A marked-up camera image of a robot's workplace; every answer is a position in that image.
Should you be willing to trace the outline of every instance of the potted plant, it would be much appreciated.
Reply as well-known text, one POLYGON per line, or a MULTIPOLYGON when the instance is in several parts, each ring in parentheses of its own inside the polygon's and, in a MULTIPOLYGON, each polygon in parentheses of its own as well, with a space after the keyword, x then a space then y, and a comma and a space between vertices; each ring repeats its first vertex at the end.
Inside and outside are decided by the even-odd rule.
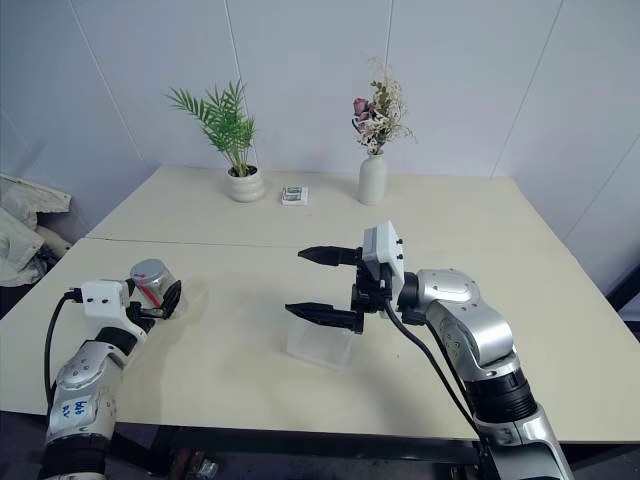
POLYGON ((238 202, 252 202, 264 196, 265 189, 258 167, 247 163, 255 134, 253 117, 243 108, 244 86, 238 81, 218 92, 205 91, 207 98, 194 98, 188 91, 171 88, 167 97, 173 106, 200 120, 202 133, 231 163, 227 170, 230 197, 238 202))
POLYGON ((357 141, 367 148, 369 158, 360 166, 358 198, 365 205, 376 205, 384 199, 387 185, 387 163, 382 146, 398 137, 413 136, 402 124, 407 113, 400 84, 386 72, 382 81, 371 82, 373 100, 353 101, 351 123, 358 132, 357 141))

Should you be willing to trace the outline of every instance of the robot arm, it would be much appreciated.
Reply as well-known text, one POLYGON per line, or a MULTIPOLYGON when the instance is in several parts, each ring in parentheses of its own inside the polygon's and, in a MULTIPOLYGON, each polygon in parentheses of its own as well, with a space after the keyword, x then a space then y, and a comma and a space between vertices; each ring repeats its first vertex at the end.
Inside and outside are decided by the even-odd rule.
POLYGON ((116 423, 116 394, 125 367, 144 343, 155 319, 168 318, 180 282, 164 294, 160 308, 130 302, 126 282, 97 280, 82 285, 84 313, 101 327, 85 341, 56 378, 40 479, 103 480, 105 456, 116 423))
POLYGON ((387 308, 397 302, 403 323, 432 327, 464 384, 460 386, 480 436, 485 477, 573 479, 522 373, 505 319, 482 300, 475 281, 462 272, 404 272, 402 245, 387 222, 367 230, 362 248, 303 250, 299 255, 316 263, 357 267, 351 311, 315 303, 287 305, 287 310, 320 325, 362 333, 364 313, 386 311, 397 320, 387 308))

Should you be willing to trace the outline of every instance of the fabric pile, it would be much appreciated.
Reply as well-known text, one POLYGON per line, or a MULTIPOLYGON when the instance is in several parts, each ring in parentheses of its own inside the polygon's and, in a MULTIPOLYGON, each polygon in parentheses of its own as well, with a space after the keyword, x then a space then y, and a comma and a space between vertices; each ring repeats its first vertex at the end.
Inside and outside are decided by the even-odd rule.
POLYGON ((71 195, 0 174, 0 286, 37 282, 48 258, 61 258, 71 244, 38 225, 38 212, 69 211, 71 195))

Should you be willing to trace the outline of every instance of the clear plastic container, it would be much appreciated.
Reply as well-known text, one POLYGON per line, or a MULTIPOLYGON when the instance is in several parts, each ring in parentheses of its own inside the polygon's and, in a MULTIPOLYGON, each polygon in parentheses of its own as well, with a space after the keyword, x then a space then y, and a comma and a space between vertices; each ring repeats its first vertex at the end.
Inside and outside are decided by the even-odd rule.
POLYGON ((316 325, 294 317, 287 338, 287 353, 316 365, 344 369, 351 359, 355 334, 350 330, 316 325))

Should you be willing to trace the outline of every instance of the white vase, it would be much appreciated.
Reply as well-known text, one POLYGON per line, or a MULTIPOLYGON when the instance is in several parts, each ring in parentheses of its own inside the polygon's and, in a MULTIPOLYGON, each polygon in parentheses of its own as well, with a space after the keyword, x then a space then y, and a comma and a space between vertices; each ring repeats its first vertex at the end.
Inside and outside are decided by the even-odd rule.
POLYGON ((377 205, 384 200, 387 189, 387 162, 383 152, 369 155, 360 165, 358 199, 365 205, 377 205))
POLYGON ((236 202, 254 202, 264 196, 264 182, 257 167, 249 165, 249 175, 237 177, 233 169, 227 170, 229 196, 236 202))

